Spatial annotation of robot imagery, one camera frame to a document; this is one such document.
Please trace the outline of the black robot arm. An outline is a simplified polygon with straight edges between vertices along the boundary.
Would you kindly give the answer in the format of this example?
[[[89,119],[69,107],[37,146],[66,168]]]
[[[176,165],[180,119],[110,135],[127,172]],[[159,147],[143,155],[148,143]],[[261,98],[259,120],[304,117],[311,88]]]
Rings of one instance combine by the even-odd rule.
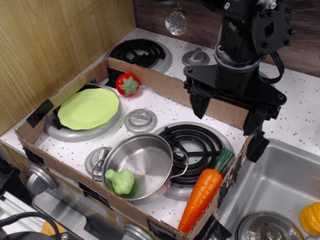
[[[211,99],[248,110],[243,130],[253,135],[264,121],[276,119],[286,96],[274,87],[285,72],[278,50],[295,34],[292,11],[284,0],[204,0],[222,15],[215,65],[188,65],[184,88],[194,114],[202,118]],[[279,75],[260,74],[260,62],[271,56]]]

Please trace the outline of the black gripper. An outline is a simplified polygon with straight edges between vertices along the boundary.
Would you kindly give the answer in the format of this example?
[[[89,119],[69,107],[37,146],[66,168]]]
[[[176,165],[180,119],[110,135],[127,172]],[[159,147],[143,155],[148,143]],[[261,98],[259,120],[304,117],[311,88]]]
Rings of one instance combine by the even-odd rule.
[[[233,70],[218,64],[188,65],[183,73],[193,113],[202,119],[211,99],[246,109],[249,112],[243,124],[245,136],[253,135],[264,121],[276,119],[287,102],[287,97],[275,87],[260,82],[258,67]]]

